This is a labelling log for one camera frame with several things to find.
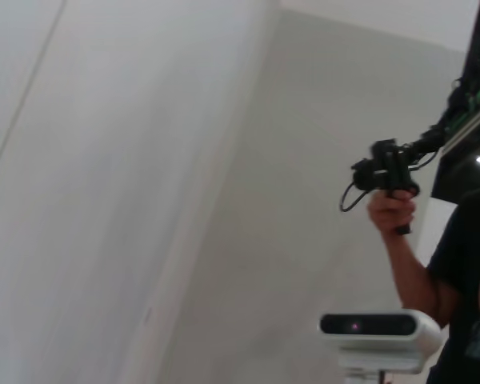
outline man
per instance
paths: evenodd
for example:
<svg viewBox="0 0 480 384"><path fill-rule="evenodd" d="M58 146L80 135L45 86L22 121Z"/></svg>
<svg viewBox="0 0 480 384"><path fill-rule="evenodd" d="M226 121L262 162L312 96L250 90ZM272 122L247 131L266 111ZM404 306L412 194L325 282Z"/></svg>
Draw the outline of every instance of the man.
<svg viewBox="0 0 480 384"><path fill-rule="evenodd" d="M386 244L394 281L405 308L420 310L450 337L427 384L480 383L480 191L466 196L453 213L425 268L395 229L413 220L413 195L384 191L368 211Z"/></svg>

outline white camera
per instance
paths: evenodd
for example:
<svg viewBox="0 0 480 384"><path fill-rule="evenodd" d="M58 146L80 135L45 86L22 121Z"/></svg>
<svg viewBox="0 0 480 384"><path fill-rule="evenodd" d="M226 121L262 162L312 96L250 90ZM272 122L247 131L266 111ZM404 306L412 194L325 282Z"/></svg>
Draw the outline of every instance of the white camera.
<svg viewBox="0 0 480 384"><path fill-rule="evenodd" d="M379 384L384 373L419 374L442 344L439 325L416 310L326 314L319 329L338 349L349 384Z"/></svg>

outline sleeve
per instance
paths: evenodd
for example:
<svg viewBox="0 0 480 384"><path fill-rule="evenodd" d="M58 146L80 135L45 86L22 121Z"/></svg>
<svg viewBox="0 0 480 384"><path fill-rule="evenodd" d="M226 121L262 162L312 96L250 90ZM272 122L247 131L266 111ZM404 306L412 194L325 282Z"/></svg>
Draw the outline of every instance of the sleeve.
<svg viewBox="0 0 480 384"><path fill-rule="evenodd" d="M441 241L427 267L434 278L446 282L460 293L465 293L466 290L463 279L466 255L463 246L466 235L463 211L465 209L461 203L448 221Z"/></svg>

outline cable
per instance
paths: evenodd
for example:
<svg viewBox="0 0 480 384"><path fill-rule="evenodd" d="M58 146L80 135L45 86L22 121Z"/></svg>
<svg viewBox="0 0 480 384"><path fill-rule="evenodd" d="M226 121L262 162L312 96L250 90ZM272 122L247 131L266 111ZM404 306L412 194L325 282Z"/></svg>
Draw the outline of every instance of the cable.
<svg viewBox="0 0 480 384"><path fill-rule="evenodd" d="M359 202L361 200L364 199L365 196L368 195L369 191L365 191L361 194L361 196L359 196L355 202L353 202L350 206L348 206L347 208L344 208L344 204L345 204L345 199L346 199L346 196L348 195L348 193L350 192L350 190L352 189L352 187L354 186L354 183L350 184L346 190L345 190L345 193L343 194L342 196L342 200L340 201L339 203L339 210L343 213L345 212L348 212L350 210L352 210L357 204L359 204Z"/></svg>
<svg viewBox="0 0 480 384"><path fill-rule="evenodd" d="M411 172L415 172L415 171L417 171L417 170L420 170L420 169L423 168L424 166L428 166L428 165L429 165L430 163L432 163L432 161L438 156L438 153L439 153L439 151L436 150L436 151L434 152L434 154L432 155L432 157L429 158L426 162L424 162L423 164L419 164L418 166L416 166L416 167L414 167L414 168L409 168L409 170L410 170Z"/></svg>

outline black t-shirt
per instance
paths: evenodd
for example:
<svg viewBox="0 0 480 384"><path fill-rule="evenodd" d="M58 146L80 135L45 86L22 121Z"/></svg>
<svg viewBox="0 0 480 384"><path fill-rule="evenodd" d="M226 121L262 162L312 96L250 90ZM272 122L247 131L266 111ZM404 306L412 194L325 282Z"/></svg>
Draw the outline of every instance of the black t-shirt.
<svg viewBox="0 0 480 384"><path fill-rule="evenodd" d="M428 271L455 288L462 302L427 384L480 383L480 190L453 213Z"/></svg>

